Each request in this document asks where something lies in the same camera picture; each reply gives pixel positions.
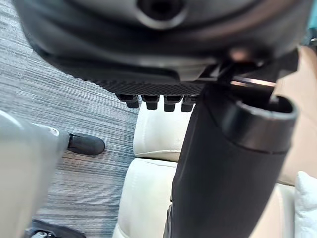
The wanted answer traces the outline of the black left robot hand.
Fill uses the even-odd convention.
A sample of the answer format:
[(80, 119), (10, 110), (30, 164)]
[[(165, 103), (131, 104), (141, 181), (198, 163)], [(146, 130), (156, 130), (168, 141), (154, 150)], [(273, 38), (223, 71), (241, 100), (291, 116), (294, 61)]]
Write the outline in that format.
[(273, 191), (298, 117), (272, 93), (298, 68), (311, 0), (15, 0), (55, 68), (137, 108), (190, 112), (166, 238), (246, 238)]

